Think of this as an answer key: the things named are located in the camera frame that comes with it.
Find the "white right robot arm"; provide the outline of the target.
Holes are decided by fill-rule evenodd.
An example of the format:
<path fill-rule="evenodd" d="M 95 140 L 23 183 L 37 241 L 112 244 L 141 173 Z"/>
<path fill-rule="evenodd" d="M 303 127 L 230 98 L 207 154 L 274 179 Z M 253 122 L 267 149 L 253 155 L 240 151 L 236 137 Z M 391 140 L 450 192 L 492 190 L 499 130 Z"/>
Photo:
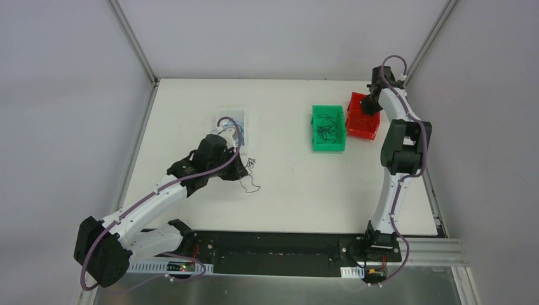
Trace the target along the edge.
<path fill-rule="evenodd" d="M 404 83 L 390 67 L 375 67 L 368 87 L 362 110 L 370 116 L 384 111 L 390 124 L 380 152 L 384 179 L 378 206 L 359 242 L 362 255 L 375 261 L 398 248 L 400 211 L 411 181 L 425 170 L 432 125 L 411 110 Z"/>

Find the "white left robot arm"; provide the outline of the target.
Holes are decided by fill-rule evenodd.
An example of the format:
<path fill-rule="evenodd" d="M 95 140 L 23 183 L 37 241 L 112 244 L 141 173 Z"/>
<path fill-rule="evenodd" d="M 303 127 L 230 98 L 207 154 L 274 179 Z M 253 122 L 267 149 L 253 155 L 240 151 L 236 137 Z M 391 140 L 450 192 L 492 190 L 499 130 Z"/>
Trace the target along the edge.
<path fill-rule="evenodd" d="M 208 134 L 197 149 L 173 163 L 164 176 L 127 208 L 98 220 L 88 217 L 79 225 L 74 259 L 81 265 L 79 283 L 84 291 L 115 284 L 128 268 L 144 259 L 173 251 L 188 256 L 192 230 L 179 219 L 158 229 L 144 228 L 173 205 L 188 199 L 218 177 L 236 181 L 247 175 L 240 149 L 243 135 L 232 129 Z"/>

